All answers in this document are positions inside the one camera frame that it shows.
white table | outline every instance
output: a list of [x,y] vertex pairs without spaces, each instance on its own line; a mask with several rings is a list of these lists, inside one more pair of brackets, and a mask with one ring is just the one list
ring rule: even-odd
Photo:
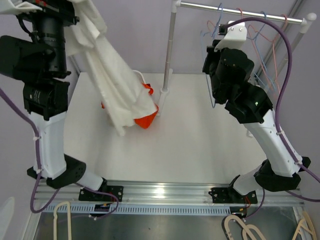
[[[163,74],[144,74],[158,101]],[[162,115],[149,129],[118,136],[86,73],[75,88],[64,129],[65,153],[108,180],[228,184],[266,156],[224,109],[212,109],[203,74],[173,74]]]

white towel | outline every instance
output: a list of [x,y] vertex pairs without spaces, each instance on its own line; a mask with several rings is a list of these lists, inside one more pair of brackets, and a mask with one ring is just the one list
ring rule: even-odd
[[[125,135],[124,126],[133,126],[134,119],[153,114],[157,109],[135,73],[111,46],[105,37],[107,26],[91,0],[69,0],[77,25],[64,28],[67,56],[81,53],[87,72],[101,93],[108,114],[119,135]],[[0,0],[0,14],[17,15],[41,10],[28,2],[13,4]]]

